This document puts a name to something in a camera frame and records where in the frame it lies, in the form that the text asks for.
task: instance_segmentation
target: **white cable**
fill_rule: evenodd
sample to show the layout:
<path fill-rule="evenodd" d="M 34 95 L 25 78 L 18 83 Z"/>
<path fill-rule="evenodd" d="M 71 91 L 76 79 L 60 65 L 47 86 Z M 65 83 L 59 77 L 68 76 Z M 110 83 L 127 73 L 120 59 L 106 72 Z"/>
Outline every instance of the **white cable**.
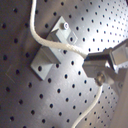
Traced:
<path fill-rule="evenodd" d="M 52 48 L 73 51 L 73 52 L 80 54 L 83 58 L 86 58 L 87 55 L 81 48 L 79 48 L 77 46 L 70 45 L 70 44 L 63 44 L 63 43 L 59 43 L 59 42 L 48 41 L 48 40 L 41 38 L 36 33 L 35 26 L 34 26 L 36 2 L 37 2 L 37 0 L 32 0 L 32 9 L 31 9 L 31 16 L 30 16 L 30 31 L 31 31 L 33 38 L 41 45 L 44 45 L 47 47 L 52 47 Z"/>
<path fill-rule="evenodd" d="M 99 100 L 99 98 L 101 96 L 102 88 L 103 88 L 102 86 L 99 87 L 98 93 L 97 93 L 96 98 L 93 101 L 93 103 L 82 113 L 82 115 L 80 115 L 76 119 L 76 121 L 74 122 L 74 124 L 72 125 L 71 128 L 75 128 L 79 124 L 79 122 L 95 107 L 95 105 L 97 104 L 97 102 L 98 102 L 98 100 Z"/>

